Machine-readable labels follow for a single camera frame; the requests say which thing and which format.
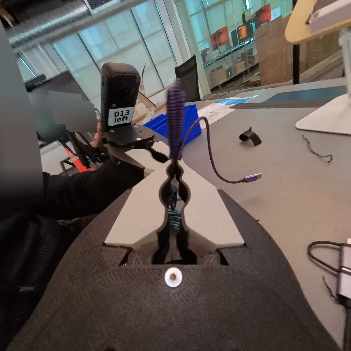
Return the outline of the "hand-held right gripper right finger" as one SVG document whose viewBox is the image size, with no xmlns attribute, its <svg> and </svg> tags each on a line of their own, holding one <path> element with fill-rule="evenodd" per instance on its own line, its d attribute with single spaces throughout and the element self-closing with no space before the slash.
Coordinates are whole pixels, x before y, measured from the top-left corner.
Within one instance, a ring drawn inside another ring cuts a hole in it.
<svg viewBox="0 0 351 351">
<path fill-rule="evenodd" d="M 218 249 L 242 247 L 244 239 L 219 190 L 184 161 L 176 162 L 181 209 L 177 248 L 182 256 L 198 259 Z"/>
</svg>

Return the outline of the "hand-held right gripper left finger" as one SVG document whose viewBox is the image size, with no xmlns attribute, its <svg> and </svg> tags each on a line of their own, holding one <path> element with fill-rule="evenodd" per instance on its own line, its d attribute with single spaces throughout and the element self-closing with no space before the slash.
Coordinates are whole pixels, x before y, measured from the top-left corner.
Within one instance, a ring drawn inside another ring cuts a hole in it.
<svg viewBox="0 0 351 351">
<path fill-rule="evenodd" d="M 163 163 L 135 185 L 112 225 L 104 244 L 127 248 L 153 264 L 164 264 L 169 252 L 168 209 L 161 188 L 167 184 L 167 169 L 171 160 Z"/>
</svg>

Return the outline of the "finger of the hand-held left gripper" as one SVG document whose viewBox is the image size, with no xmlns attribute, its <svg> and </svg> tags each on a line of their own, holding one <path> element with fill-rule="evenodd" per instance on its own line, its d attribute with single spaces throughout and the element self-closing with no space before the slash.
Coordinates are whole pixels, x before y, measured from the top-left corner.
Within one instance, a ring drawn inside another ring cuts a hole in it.
<svg viewBox="0 0 351 351">
<path fill-rule="evenodd" d="M 169 159 L 170 148 L 163 141 L 150 140 L 150 154 L 152 159 Z"/>
<path fill-rule="evenodd" d="M 161 157 L 163 161 L 161 162 L 156 160 L 149 150 L 145 149 L 131 149 L 127 151 L 127 156 L 143 167 L 144 177 L 148 177 L 155 170 L 161 169 L 165 163 L 168 162 L 168 157 L 165 157 L 165 159 L 163 158 L 163 156 L 165 156 L 164 154 L 156 152 L 156 156 Z"/>
</svg>

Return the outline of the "grey usb adapter hub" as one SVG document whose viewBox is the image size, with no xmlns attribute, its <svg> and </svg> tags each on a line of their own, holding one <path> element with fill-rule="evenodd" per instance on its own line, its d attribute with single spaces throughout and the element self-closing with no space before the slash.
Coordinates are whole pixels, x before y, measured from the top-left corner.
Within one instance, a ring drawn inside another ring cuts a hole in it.
<svg viewBox="0 0 351 351">
<path fill-rule="evenodd" d="M 338 268 L 327 264 L 317 258 L 313 253 L 315 246 L 335 246 L 338 248 L 339 260 Z M 307 255 L 314 262 L 323 266 L 329 272 L 335 273 L 337 278 L 335 298 L 344 307 L 351 307 L 351 239 L 348 238 L 345 243 L 336 243 L 331 241 L 319 240 L 310 243 L 307 247 Z"/>
</svg>

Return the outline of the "person's left forearm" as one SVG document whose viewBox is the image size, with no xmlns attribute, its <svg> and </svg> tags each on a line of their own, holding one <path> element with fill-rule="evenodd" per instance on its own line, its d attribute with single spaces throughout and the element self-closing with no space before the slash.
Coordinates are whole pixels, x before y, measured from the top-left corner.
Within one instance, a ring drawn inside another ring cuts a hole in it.
<svg viewBox="0 0 351 351">
<path fill-rule="evenodd" d="M 98 169 L 72 176 L 43 172 L 44 201 L 38 214 L 69 220 L 99 214 L 144 179 L 144 170 L 108 159 Z"/>
</svg>

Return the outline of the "blue plastic bin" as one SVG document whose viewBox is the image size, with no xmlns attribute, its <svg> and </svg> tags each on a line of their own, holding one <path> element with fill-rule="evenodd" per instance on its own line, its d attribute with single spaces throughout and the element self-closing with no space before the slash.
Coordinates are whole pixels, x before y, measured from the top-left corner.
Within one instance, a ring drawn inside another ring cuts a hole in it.
<svg viewBox="0 0 351 351">
<path fill-rule="evenodd" d="M 185 106 L 184 108 L 184 122 L 183 122 L 183 131 L 182 131 L 182 138 L 185 137 L 186 133 L 190 129 L 191 125 L 198 119 L 198 110 L 197 104 L 191 104 Z M 161 114 L 149 122 L 144 124 L 147 128 L 150 128 L 154 132 L 160 134 L 161 136 L 168 138 L 168 119 L 167 114 Z M 186 143 L 190 143 L 193 139 L 198 137 L 201 134 L 201 127 L 200 124 L 197 124 L 194 129 L 192 129 L 191 133 L 189 134 Z"/>
</svg>

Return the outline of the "orange striped traffic cone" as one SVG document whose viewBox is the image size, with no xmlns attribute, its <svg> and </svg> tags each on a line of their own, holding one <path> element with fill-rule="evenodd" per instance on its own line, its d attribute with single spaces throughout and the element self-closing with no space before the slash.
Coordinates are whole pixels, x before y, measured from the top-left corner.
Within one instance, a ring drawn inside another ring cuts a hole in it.
<svg viewBox="0 0 351 351">
<path fill-rule="evenodd" d="M 80 161 L 80 159 L 78 158 L 78 156 L 74 155 L 72 153 L 71 150 L 69 150 L 68 147 L 64 147 L 64 150 L 66 151 L 66 153 L 68 154 L 68 158 L 61 161 L 61 168 L 63 169 L 64 174 L 67 173 L 67 170 L 64 167 L 64 163 L 71 165 L 73 167 L 75 167 L 78 172 L 83 173 L 83 172 L 87 172 L 87 171 L 95 171 L 95 168 L 90 168 L 90 167 L 86 167 L 82 164 L 82 162 Z"/>
</svg>

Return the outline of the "white and blue paper sheet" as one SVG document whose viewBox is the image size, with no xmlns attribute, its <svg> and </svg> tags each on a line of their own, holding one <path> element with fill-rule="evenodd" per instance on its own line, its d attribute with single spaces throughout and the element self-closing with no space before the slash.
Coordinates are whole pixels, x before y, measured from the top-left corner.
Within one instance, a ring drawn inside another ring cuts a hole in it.
<svg viewBox="0 0 351 351">
<path fill-rule="evenodd" d="M 246 98 L 232 97 L 222 99 L 198 110 L 198 117 L 205 117 L 208 120 L 208 124 L 211 125 L 232 112 L 237 104 L 247 103 L 255 97 L 257 95 Z"/>
</svg>

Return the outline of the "black office chair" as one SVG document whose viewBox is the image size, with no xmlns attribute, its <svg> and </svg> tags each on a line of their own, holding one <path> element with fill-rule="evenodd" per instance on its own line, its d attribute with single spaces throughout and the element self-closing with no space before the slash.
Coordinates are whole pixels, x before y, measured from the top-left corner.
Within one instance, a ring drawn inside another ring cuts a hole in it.
<svg viewBox="0 0 351 351">
<path fill-rule="evenodd" d="M 176 78 L 180 79 L 182 91 L 185 93 L 185 102 L 200 101 L 196 55 L 175 67 L 174 71 Z"/>
</svg>

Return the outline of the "storage shelf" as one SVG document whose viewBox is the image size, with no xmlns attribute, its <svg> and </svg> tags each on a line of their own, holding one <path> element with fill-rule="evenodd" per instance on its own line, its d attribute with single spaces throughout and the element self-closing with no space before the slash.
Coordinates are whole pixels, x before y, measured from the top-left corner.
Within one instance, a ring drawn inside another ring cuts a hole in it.
<svg viewBox="0 0 351 351">
<path fill-rule="evenodd" d="M 251 71 L 258 63 L 258 51 L 254 42 L 227 50 L 215 58 L 209 58 L 204 63 L 209 88 L 213 89 Z"/>
</svg>

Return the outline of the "person's dark clothing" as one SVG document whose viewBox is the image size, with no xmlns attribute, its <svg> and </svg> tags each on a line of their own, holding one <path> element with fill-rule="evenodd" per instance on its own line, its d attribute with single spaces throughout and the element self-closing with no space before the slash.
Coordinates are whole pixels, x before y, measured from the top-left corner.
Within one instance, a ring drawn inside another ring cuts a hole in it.
<svg viewBox="0 0 351 351">
<path fill-rule="evenodd" d="M 27 322 L 56 267 L 90 217 L 56 220 L 19 208 L 0 224 L 0 349 Z"/>
</svg>

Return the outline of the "cardboard box stack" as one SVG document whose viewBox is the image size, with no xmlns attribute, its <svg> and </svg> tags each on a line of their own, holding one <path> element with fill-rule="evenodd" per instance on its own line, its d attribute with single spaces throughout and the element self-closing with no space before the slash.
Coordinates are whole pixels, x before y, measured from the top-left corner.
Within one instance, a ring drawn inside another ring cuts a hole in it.
<svg viewBox="0 0 351 351">
<path fill-rule="evenodd" d="M 280 16 L 255 32 L 261 86 L 292 83 L 293 45 L 285 38 L 290 16 Z M 302 42 L 299 47 L 300 83 L 341 77 L 343 57 L 338 32 Z"/>
</svg>

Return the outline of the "white flat board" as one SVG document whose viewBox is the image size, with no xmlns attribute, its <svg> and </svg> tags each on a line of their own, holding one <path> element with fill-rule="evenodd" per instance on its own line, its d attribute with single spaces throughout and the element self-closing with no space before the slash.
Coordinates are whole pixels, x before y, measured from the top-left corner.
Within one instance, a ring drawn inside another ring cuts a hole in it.
<svg viewBox="0 0 351 351">
<path fill-rule="evenodd" d="M 296 123 L 306 131 L 351 135 L 351 29 L 340 31 L 347 93 L 336 97 Z"/>
</svg>

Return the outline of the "tan wooden board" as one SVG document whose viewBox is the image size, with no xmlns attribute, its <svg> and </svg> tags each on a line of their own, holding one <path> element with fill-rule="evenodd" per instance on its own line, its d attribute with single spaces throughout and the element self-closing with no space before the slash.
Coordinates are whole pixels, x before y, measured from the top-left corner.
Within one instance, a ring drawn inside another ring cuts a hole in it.
<svg viewBox="0 0 351 351">
<path fill-rule="evenodd" d="M 311 32 L 309 30 L 308 20 L 315 2 L 316 0 L 297 1 L 285 30 L 285 38 L 288 42 L 296 45 L 304 41 L 325 36 L 329 33 L 339 32 L 340 35 L 342 29 L 350 27 L 351 18 L 335 23 L 333 26 L 329 26 L 325 29 Z"/>
</svg>

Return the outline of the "white device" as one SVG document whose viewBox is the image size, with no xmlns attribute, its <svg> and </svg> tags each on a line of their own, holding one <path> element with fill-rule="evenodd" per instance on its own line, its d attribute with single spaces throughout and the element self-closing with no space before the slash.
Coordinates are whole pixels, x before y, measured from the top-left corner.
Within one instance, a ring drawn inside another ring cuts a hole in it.
<svg viewBox="0 0 351 351">
<path fill-rule="evenodd" d="M 350 0 L 317 0 L 308 20 L 309 30 L 316 32 L 350 17 Z"/>
</svg>

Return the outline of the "silver ventilation duct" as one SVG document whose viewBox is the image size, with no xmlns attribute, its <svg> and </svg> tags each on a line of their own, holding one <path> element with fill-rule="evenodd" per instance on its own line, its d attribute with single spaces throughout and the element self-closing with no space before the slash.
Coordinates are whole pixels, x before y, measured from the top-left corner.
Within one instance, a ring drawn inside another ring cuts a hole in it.
<svg viewBox="0 0 351 351">
<path fill-rule="evenodd" d="M 63 1 L 47 10 L 37 7 L 37 13 L 14 27 L 6 29 L 13 50 L 36 44 L 47 35 L 76 24 L 91 15 L 85 1 Z"/>
</svg>

